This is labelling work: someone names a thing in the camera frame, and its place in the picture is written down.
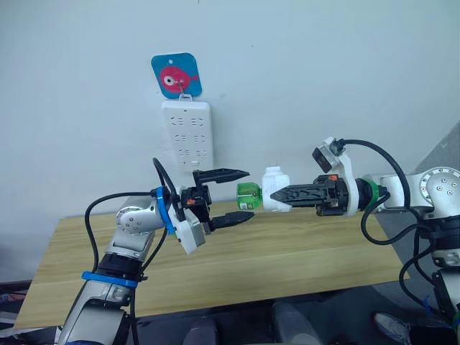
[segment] shoe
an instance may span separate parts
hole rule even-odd
[[[185,336],[183,345],[217,345],[216,323],[210,318],[200,318]]]
[[[310,322],[291,304],[276,302],[272,307],[272,317],[280,343],[321,345]]]
[[[388,338],[397,341],[399,344],[411,345],[409,332],[412,325],[401,321],[399,318],[386,313],[374,313],[375,325]]]

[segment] white wall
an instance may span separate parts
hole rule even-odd
[[[410,171],[459,119],[457,0],[3,0],[0,281],[33,276],[58,219],[155,187],[152,156],[191,181],[150,67],[170,52],[198,61],[216,167],[255,180],[277,162],[312,181],[329,135],[370,139]],[[390,171],[349,153],[357,175]],[[211,190],[231,199],[235,184]]]

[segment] green ring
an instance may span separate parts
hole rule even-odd
[[[363,180],[366,181],[367,183],[369,183],[369,185],[371,186],[371,190],[372,190],[371,200],[367,204],[366,208],[364,209],[365,211],[367,211],[379,199],[379,186],[373,180],[369,180],[367,178],[363,178]]]

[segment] person's leg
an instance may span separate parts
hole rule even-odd
[[[185,336],[183,345],[217,345],[216,324],[210,318],[197,320]]]
[[[375,313],[374,322],[388,338],[404,345],[457,345],[450,328],[415,326],[387,313]]]
[[[275,303],[272,316],[277,340],[280,343],[321,345],[318,335],[307,318],[291,304]]]

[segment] white power strip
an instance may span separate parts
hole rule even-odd
[[[209,104],[164,101],[161,110],[180,169],[187,172],[212,169],[213,137]]]

